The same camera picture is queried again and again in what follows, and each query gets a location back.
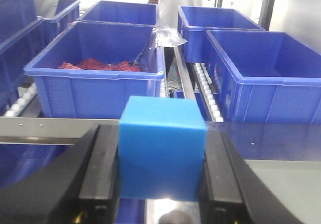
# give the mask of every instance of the wall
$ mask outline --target wall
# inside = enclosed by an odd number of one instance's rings
[[[321,0],[275,0],[270,31],[285,31],[321,53]]]

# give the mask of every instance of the red items in bin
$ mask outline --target red items in bin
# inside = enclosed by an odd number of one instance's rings
[[[110,71],[127,71],[127,72],[141,72],[138,65],[130,66],[128,61],[122,61],[116,65],[104,64],[93,58],[83,60],[78,65],[73,65],[68,62],[64,62],[58,68],[60,69],[84,69],[84,70],[110,70]]]

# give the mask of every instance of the blue foam block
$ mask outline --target blue foam block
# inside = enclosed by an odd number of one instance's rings
[[[121,196],[197,200],[206,133],[195,100],[130,97],[119,123]]]

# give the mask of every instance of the bin rim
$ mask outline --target bin rim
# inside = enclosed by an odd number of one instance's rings
[[[227,31],[227,30],[207,30],[206,35],[211,44],[211,46],[215,49],[218,53],[219,57],[223,61],[224,65],[232,75],[233,79],[238,84],[243,85],[282,85],[282,86],[321,86],[321,78],[313,78],[313,77],[246,77],[243,76],[237,67],[234,65],[233,61],[224,51],[223,47],[220,43],[216,40],[212,32],[244,32],[244,31]],[[247,31],[256,34],[278,34],[289,36],[290,38],[296,40],[294,37],[289,35],[286,32],[270,32],[270,31]]]
[[[200,8],[200,9],[211,9],[214,11],[222,11],[222,10],[229,10],[231,12],[237,12],[238,14],[240,14],[243,18],[245,18],[248,22],[252,23],[253,26],[256,27],[256,29],[253,28],[231,28],[231,27],[199,27],[199,26],[190,26],[183,8]],[[237,9],[230,9],[230,8],[218,8],[218,7],[193,7],[193,6],[178,6],[178,11],[179,11],[179,16],[182,19],[183,25],[185,28],[188,28],[192,31],[205,31],[205,30],[243,30],[243,31],[265,31],[265,29],[263,27],[261,27],[259,24],[255,23],[254,21],[252,21],[249,17],[247,17],[246,15],[244,15],[243,13],[241,13],[239,10]]]
[[[16,33],[12,34],[11,37],[4,40],[0,43],[0,54],[2,54],[6,49],[12,46],[14,43],[19,41],[22,37],[32,31],[34,28],[38,27],[44,19],[42,17],[37,17],[37,19],[31,23],[29,23],[26,27],[20,29]]]
[[[80,4],[80,0],[67,0],[67,1],[74,1],[72,4],[67,6],[64,10],[60,11],[58,14],[56,14],[52,18],[44,18],[46,22],[49,23],[57,23],[62,18],[64,18],[68,13],[70,13],[72,10],[74,10],[77,6]]]
[[[81,15],[77,21],[83,21],[83,22],[107,22],[107,21],[92,21],[92,20],[86,20],[84,19],[85,17],[87,17],[87,15],[89,13],[91,13],[91,11],[97,7],[97,5],[101,4],[101,3],[118,3],[118,4],[126,4],[126,5],[139,5],[139,6],[143,6],[143,5],[151,5],[155,7],[155,10],[157,9],[157,5],[156,4],[149,4],[149,3],[130,3],[130,2],[115,2],[115,1],[104,1],[104,0],[100,0],[97,1],[95,4],[93,4],[83,15]],[[149,25],[149,24],[135,24],[135,25],[147,25],[147,26],[154,26],[154,25]]]
[[[25,67],[24,72],[29,76],[52,76],[52,77],[69,77],[69,78],[87,78],[87,79],[145,79],[145,80],[161,80],[164,78],[164,48],[156,48],[157,72],[128,72],[128,71],[108,71],[108,70],[84,70],[84,69],[59,69],[59,68],[41,68],[35,65],[59,42],[63,35],[71,31],[77,24],[101,24],[101,25],[122,25],[149,27],[151,25],[130,24],[130,23],[106,23],[106,22],[73,22],[68,28],[60,33],[47,47],[42,50],[35,58],[33,58]]]

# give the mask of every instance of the blue plastic bin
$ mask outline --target blue plastic bin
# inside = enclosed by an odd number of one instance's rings
[[[156,5],[99,1],[79,20],[155,25]]]
[[[0,108],[25,80],[24,67],[45,47],[43,22],[38,18],[0,44]]]
[[[183,45],[187,62],[206,62],[206,30],[260,30],[258,24],[235,9],[179,6],[178,31],[188,42]]]
[[[208,31],[209,75],[227,121],[321,123],[321,55],[282,32]]]
[[[63,145],[0,144],[0,187],[26,178],[66,149]]]
[[[34,0],[0,0],[0,44],[37,19]]]
[[[133,60],[149,41],[152,26],[75,22],[25,68],[34,77],[46,117],[118,119],[131,95],[159,96],[163,49],[154,49],[142,72],[58,69],[67,61]]]
[[[53,18],[44,18],[47,30],[47,43],[51,42],[58,34],[63,32],[68,24],[79,17],[79,0],[59,0],[56,14]]]

